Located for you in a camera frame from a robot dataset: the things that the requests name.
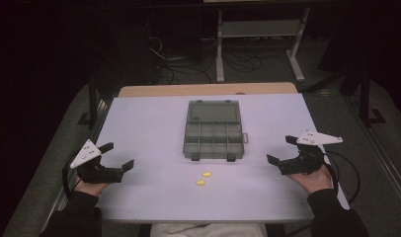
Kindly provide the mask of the person's right hand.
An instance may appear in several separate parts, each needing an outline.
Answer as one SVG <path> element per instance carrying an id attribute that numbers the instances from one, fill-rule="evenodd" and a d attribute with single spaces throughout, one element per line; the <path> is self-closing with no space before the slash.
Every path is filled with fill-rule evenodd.
<path id="1" fill-rule="evenodd" d="M 325 166 L 311 174 L 292 174 L 288 177 L 297 182 L 308 195 L 333 188 L 331 175 Z"/>

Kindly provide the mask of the person's white clothing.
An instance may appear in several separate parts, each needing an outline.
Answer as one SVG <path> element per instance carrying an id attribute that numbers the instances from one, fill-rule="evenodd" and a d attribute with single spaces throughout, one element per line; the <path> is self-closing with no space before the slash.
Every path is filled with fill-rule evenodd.
<path id="1" fill-rule="evenodd" d="M 264 224 L 153 224 L 150 237 L 268 237 Z"/>

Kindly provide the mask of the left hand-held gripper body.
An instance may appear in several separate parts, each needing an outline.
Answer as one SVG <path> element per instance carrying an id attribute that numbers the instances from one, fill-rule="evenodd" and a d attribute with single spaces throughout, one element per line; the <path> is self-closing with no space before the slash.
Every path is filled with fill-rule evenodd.
<path id="1" fill-rule="evenodd" d="M 123 170 L 103 166 L 101 164 L 103 154 L 100 153 L 99 147 L 92 140 L 87 139 L 70 162 L 69 168 L 75 169 L 77 176 L 85 183 L 120 183 Z"/>

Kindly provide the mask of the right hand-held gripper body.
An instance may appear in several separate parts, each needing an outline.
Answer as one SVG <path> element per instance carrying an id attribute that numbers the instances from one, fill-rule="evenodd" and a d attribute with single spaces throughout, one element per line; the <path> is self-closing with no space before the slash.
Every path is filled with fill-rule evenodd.
<path id="1" fill-rule="evenodd" d="M 278 164 L 283 175 L 313 173 L 325 163 L 321 145 L 342 143 L 343 138 L 318 131 L 308 130 L 297 137 L 298 156 L 292 159 L 281 160 Z"/>

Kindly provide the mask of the black metal stand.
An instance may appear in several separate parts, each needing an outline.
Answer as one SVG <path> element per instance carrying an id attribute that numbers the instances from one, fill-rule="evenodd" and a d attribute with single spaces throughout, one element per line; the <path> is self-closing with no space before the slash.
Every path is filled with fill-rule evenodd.
<path id="1" fill-rule="evenodd" d="M 346 72 L 346 78 L 340 88 L 340 93 L 351 97 L 356 90 L 360 90 L 359 118 L 361 121 L 367 127 L 371 127 L 375 123 L 386 123 L 385 118 L 378 109 L 369 107 L 370 78 L 367 70 L 359 65 L 354 65 Z"/>
<path id="2" fill-rule="evenodd" d="M 89 98 L 89 108 L 86 113 L 83 113 L 78 120 L 80 125 L 87 125 L 92 128 L 96 125 L 99 117 L 99 112 L 105 103 L 101 97 L 99 90 L 97 88 L 96 81 L 91 78 L 88 83 L 88 98 Z"/>

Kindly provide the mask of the white metal stand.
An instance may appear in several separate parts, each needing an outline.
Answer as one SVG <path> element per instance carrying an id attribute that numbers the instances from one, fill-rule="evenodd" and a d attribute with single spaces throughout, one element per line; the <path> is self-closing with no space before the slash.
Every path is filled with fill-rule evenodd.
<path id="1" fill-rule="evenodd" d="M 218 12 L 217 18 L 217 50 L 215 58 L 216 81 L 224 82 L 224 68 L 222 57 L 222 40 L 236 38 L 263 38 L 263 37 L 294 37 L 291 48 L 285 51 L 291 70 L 298 82 L 305 77 L 296 60 L 296 54 L 307 25 L 309 8 L 302 10 L 302 15 L 293 20 L 263 20 L 263 21 L 223 21 L 223 13 Z"/>

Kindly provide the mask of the grey plastic organizer box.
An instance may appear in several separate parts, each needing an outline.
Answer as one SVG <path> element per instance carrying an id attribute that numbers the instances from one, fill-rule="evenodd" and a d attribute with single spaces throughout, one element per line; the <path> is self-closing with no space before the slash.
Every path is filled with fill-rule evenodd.
<path id="1" fill-rule="evenodd" d="M 245 153 L 238 101 L 189 101 L 183 153 L 192 161 L 235 162 Z"/>

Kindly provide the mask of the person's left hand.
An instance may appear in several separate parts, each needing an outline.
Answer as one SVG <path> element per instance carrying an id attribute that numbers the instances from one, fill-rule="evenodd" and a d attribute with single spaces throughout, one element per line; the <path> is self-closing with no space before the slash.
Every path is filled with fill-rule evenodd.
<path id="1" fill-rule="evenodd" d="M 107 186 L 108 184 L 85 183 L 79 177 L 76 177 L 73 190 L 75 192 L 81 192 L 94 197 L 98 197 Z"/>

